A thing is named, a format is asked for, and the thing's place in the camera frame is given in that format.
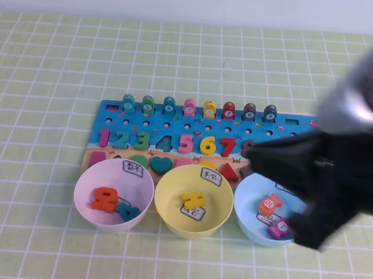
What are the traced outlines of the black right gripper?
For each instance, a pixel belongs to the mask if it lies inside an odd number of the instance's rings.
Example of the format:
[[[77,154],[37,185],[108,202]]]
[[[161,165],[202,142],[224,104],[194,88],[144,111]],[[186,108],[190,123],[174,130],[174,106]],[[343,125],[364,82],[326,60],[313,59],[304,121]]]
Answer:
[[[356,210],[373,215],[373,131],[336,136],[315,129],[256,143],[248,159],[254,172],[317,203],[289,218],[297,245],[318,250]]]

